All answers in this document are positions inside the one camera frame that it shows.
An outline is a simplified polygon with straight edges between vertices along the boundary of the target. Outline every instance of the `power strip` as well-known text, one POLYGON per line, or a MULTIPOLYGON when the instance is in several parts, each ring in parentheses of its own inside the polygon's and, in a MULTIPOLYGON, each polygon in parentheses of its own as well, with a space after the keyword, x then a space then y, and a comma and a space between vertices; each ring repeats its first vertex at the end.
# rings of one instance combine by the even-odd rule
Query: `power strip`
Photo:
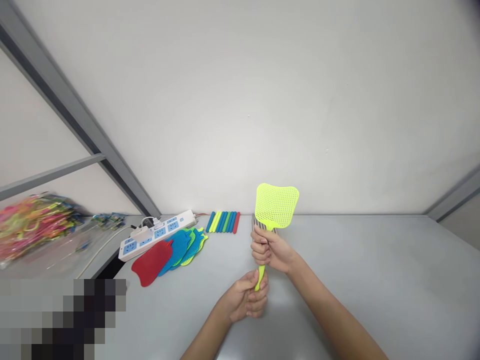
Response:
POLYGON ((131 232, 128 239, 120 243, 118 258, 126 262, 138 255, 143 254, 159 241, 170 238, 177 231, 184 228, 191 228, 197 225, 192 210, 187 210, 181 214, 171 217, 167 221, 153 220, 153 227, 143 226, 131 232))

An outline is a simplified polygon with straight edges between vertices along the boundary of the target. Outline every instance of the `metal frame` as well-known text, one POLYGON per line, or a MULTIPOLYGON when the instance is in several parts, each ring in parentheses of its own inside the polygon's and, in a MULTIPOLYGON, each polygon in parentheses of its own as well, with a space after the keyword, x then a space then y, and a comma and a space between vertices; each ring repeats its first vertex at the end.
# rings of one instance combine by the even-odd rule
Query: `metal frame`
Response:
POLYGON ((478 194, 480 194, 480 166, 428 209, 426 215, 439 223, 478 194))
POLYGON ((48 183, 49 181, 61 178, 62 176, 83 169, 89 165, 101 162, 104 159, 105 156, 102 154, 91 155, 66 165, 56 167, 52 170, 44 171, 37 175, 27 177, 20 181, 12 182, 6 186, 2 186, 0 187, 0 201, 48 183))
POLYGON ((99 164, 136 208, 159 218, 152 199, 8 0, 0 0, 0 48, 89 153, 105 157, 99 164))

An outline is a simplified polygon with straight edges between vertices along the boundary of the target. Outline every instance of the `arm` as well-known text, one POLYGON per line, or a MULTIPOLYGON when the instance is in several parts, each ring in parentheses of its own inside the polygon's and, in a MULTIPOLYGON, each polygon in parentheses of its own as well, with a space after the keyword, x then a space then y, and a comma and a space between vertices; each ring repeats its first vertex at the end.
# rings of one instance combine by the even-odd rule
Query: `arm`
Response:
POLYGON ((251 235, 255 262, 259 265, 269 264, 287 274, 341 359, 388 360, 364 327, 285 240, 257 226, 251 235))
POLYGON ((211 360, 233 323, 250 316, 259 318, 267 303, 269 278, 263 276, 260 290, 254 291, 259 271, 250 271, 223 294, 180 360, 211 360))

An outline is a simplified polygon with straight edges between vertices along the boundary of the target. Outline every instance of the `finger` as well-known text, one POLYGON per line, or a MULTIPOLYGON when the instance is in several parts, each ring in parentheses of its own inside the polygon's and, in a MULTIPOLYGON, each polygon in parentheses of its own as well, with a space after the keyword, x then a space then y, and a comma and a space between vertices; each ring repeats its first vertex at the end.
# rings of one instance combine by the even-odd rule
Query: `finger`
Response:
POLYGON ((257 234, 255 231, 252 231, 250 233, 251 238, 253 239, 254 242, 259 243, 259 244, 266 244, 268 241, 266 238, 263 236, 257 234))
POLYGON ((268 298, 265 296, 264 298, 262 298, 261 300, 259 301, 255 301, 255 302, 248 302, 246 304, 246 309, 252 313, 255 313, 255 312, 258 312, 260 310, 263 310, 263 308, 265 307, 265 305, 267 304, 267 301, 268 301, 268 298))
POLYGON ((257 259, 255 259, 255 263, 256 263, 257 265, 268 265, 268 264, 270 264, 270 258, 267 257, 265 260, 257 260, 257 259))
POLYGON ((249 317, 258 319, 259 317, 262 316, 263 313, 264 313, 264 310, 262 309, 260 311, 247 311, 246 315, 249 316, 249 317))
POLYGON ((269 284, 269 275, 268 275, 267 272, 265 271, 265 272, 263 273, 263 278, 261 279, 261 282, 260 282, 260 289, 263 289, 263 288, 266 287, 268 284, 269 284))
POLYGON ((271 231, 267 231, 267 230, 263 230, 263 229, 259 228, 257 225, 255 225, 253 227, 253 230, 257 235, 259 235, 258 236, 259 238, 265 238, 269 242, 277 242, 280 239, 280 237, 276 233, 271 232, 271 231))
POLYGON ((248 295, 248 301, 250 303, 255 303, 262 300, 263 298, 266 298, 269 290, 270 290, 270 285, 268 284, 264 285, 263 288, 262 286, 260 286, 260 290, 254 291, 250 295, 248 295))
POLYGON ((259 281, 259 276, 260 276, 260 273, 257 269, 257 270, 255 270, 255 272, 253 273, 253 276, 251 278, 244 279, 242 277, 240 280, 235 281, 235 284, 233 284, 233 286, 235 287, 235 289, 239 293, 244 292, 245 290, 248 290, 248 289, 252 289, 252 288, 255 287, 255 285, 257 285, 257 283, 259 281))
POLYGON ((270 250, 268 250, 266 253, 262 254, 262 253, 258 253, 258 252, 255 252, 255 251, 252 251, 251 252, 251 255, 253 256, 254 259, 256 260, 267 260, 270 256, 272 256, 272 253, 270 252, 270 250))
POLYGON ((267 252, 267 250, 270 249, 268 244, 260 244, 260 243, 255 242, 255 241, 252 241, 252 243, 250 244, 250 248, 254 252, 260 253, 260 254, 265 254, 267 252))
POLYGON ((239 280, 250 280, 251 278, 254 277, 255 270, 247 272, 245 275, 243 275, 239 280))

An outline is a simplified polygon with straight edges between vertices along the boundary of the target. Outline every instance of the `colorful sticks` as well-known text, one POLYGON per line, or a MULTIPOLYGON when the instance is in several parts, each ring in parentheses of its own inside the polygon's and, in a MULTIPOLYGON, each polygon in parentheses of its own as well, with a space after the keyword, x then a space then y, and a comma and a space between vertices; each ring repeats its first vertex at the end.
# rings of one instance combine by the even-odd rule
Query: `colorful sticks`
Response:
POLYGON ((205 232, 237 233, 240 213, 237 211, 212 211, 205 232))

